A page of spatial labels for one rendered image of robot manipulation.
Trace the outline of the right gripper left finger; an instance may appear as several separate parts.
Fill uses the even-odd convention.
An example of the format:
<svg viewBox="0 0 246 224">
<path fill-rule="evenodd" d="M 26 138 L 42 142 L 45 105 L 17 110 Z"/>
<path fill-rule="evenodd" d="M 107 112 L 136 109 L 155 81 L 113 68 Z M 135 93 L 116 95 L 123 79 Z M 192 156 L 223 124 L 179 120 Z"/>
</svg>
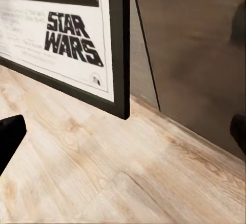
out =
<svg viewBox="0 0 246 224">
<path fill-rule="evenodd" d="M 0 120 L 0 175 L 27 134 L 22 114 Z"/>
</svg>

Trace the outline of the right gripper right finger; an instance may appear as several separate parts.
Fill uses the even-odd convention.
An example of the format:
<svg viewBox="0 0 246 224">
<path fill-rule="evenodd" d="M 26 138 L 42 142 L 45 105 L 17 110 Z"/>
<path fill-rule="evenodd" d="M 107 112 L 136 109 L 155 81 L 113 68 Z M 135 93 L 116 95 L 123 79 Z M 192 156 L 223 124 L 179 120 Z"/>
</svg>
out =
<svg viewBox="0 0 246 224">
<path fill-rule="evenodd" d="M 230 133 L 246 156 L 246 116 L 235 114 L 230 127 Z"/>
</svg>

